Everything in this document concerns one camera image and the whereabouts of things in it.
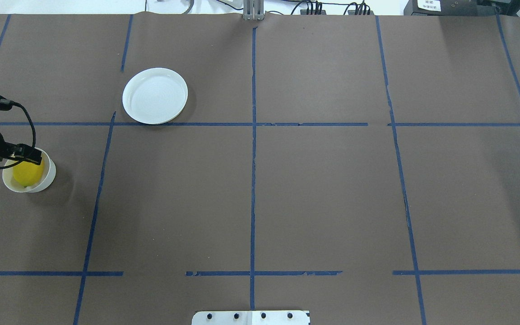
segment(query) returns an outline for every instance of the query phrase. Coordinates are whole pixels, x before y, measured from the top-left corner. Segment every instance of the white floor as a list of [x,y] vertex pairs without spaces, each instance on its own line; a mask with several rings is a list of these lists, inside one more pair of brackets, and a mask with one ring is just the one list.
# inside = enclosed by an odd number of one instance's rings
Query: white floor
[[[236,8],[242,8],[242,0],[225,0]],[[324,2],[349,4],[350,0],[324,0]],[[147,10],[155,13],[182,13],[188,8],[188,0],[0,0],[0,13],[24,14],[128,14]],[[407,0],[367,0],[377,15],[402,15]],[[278,10],[290,14],[294,2],[266,0],[265,10]],[[324,5],[327,14],[343,14],[346,6]],[[217,14],[235,12],[216,0],[195,0],[190,13]]]

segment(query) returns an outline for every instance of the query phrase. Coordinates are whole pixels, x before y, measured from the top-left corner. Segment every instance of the round plate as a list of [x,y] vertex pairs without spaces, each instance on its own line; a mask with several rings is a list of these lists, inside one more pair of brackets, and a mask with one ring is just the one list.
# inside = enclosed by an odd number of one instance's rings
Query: round plate
[[184,78],[166,68],[151,68],[136,74],[125,85],[121,97],[126,113],[146,124],[161,124],[178,116],[187,99]]

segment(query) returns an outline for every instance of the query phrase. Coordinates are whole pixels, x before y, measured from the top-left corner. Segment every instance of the yellow lemon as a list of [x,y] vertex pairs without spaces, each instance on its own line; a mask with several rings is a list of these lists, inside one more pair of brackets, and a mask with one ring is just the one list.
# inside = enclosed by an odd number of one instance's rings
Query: yellow lemon
[[23,187],[28,187],[37,183],[43,175],[43,160],[41,165],[32,164],[23,161],[19,165],[13,167],[13,178]]

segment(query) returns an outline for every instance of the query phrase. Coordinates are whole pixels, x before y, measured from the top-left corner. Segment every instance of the white bowl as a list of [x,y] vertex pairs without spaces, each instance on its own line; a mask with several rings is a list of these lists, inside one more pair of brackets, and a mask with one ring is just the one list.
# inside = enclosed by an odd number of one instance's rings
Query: white bowl
[[141,123],[165,123],[184,109],[188,86],[182,76],[166,68],[143,70],[125,85],[121,96],[128,115]]
[[[23,185],[18,183],[13,178],[13,167],[4,169],[3,173],[2,173],[3,174],[2,177],[4,179],[4,184],[6,185],[6,187],[8,189],[10,189],[14,192],[17,192],[17,193],[40,192],[40,191],[47,189],[47,187],[49,185],[51,185],[52,181],[56,178],[56,165],[53,163],[53,161],[51,160],[51,158],[45,151],[41,150],[40,148],[36,148],[36,149],[42,152],[42,161],[45,164],[45,166],[43,167],[42,178],[37,183],[35,183],[31,186],[23,187]],[[13,161],[13,160],[6,160],[5,165],[8,166],[15,162],[16,161]]]

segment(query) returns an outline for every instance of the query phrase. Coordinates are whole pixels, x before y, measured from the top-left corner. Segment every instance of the lemon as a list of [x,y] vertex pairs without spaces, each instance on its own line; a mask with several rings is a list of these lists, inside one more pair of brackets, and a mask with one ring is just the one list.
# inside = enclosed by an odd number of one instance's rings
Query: lemon
[[37,183],[43,175],[44,163],[36,165],[31,162],[23,161],[13,167],[13,178],[23,187],[28,187]]

